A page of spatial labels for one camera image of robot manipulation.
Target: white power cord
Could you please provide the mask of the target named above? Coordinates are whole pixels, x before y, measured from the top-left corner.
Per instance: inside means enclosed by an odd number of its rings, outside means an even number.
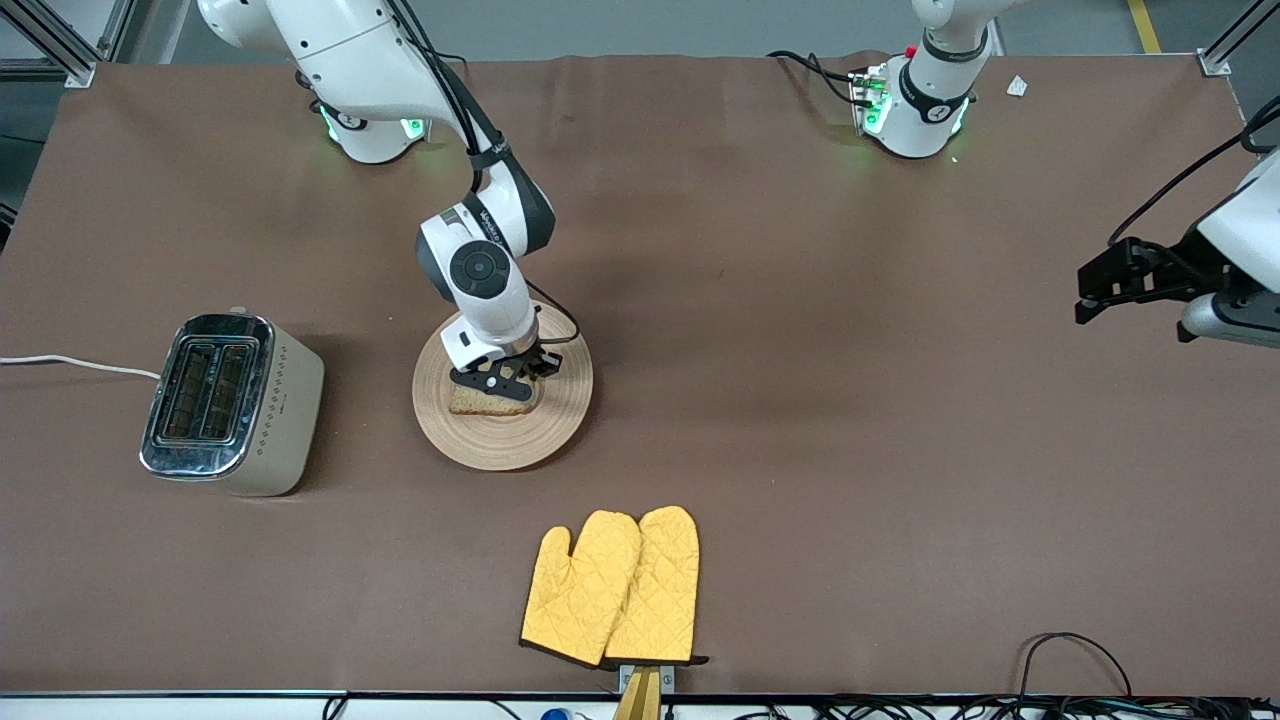
[[[79,365],[81,368],[90,368],[92,370],[106,370],[109,373],[125,373],[129,375],[142,375],[143,378],[151,378],[152,380],[160,379],[160,375],[152,373],[151,370],[138,370],[136,368],[116,368],[115,365],[102,365],[99,363],[90,363],[88,360],[78,360],[76,357],[68,357],[65,355],[32,355],[29,357],[0,357],[0,365],[40,365],[44,363],[69,363],[72,365]]]

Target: table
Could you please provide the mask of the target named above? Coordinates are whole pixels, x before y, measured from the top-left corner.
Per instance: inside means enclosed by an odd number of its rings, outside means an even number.
[[[159,369],[188,316],[244,305],[324,357],[325,397],[301,488],[251,501],[142,470],[145,379],[4,369],[0,688],[612,687],[517,647],[538,541],[680,503],[713,659],[685,691],[1007,692],[1027,638],[1070,629],[1139,693],[1272,693],[1280,356],[1178,345],[1175,304],[1071,313],[1115,223],[1240,127],[1226,82],[997,58],[909,161],[801,73],[471,65],[558,211],[522,266],[596,363],[561,456],[483,474],[410,405],[452,311],[413,233],[465,191],[456,141],[360,167],[288,68],[101,67],[0,258],[0,347]],[[1175,241],[1249,163],[1135,229]],[[1064,644],[1032,689],[1117,688]]]

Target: white robotic arm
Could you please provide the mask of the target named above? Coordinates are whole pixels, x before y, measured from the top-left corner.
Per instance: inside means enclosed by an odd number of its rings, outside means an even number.
[[[538,315],[515,263],[550,241],[550,202],[397,8],[383,0],[200,0],[198,6],[232,45],[292,58],[355,160],[402,154],[416,140],[403,118],[442,122],[467,140],[476,174],[471,191],[417,234],[419,263],[462,311],[444,331],[444,347],[458,374],[472,380],[485,363],[511,361],[531,375],[556,372],[559,357],[540,347]]]
[[[859,129],[904,158],[928,158],[959,132],[987,58],[987,23],[1027,0],[913,0],[924,38],[855,79]]]
[[[1078,273],[1075,322],[1126,302],[1187,302],[1178,338],[1280,348],[1280,151],[1171,247],[1124,237]]]

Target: wooden stand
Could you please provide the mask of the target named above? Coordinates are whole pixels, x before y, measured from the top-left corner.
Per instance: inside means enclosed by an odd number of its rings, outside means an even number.
[[[573,324],[562,313],[540,304],[539,332],[544,338],[567,337]],[[440,325],[452,323],[458,315]],[[413,369],[413,413],[422,432],[440,452],[477,470],[518,470],[549,457],[577,430],[591,402],[591,354],[579,336],[548,350],[563,356],[559,373],[536,382],[543,397],[526,415],[493,418],[449,413],[453,365],[440,342],[440,329],[422,347]]]

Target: bread slice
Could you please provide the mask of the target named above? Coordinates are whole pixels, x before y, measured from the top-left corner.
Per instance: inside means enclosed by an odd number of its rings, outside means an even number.
[[[530,384],[527,379],[517,380]],[[543,397],[543,383],[532,382],[534,395],[520,402],[500,395],[485,395],[479,389],[453,384],[453,397],[449,398],[449,413],[453,415],[486,415],[490,418],[513,418],[527,415],[538,407]]]

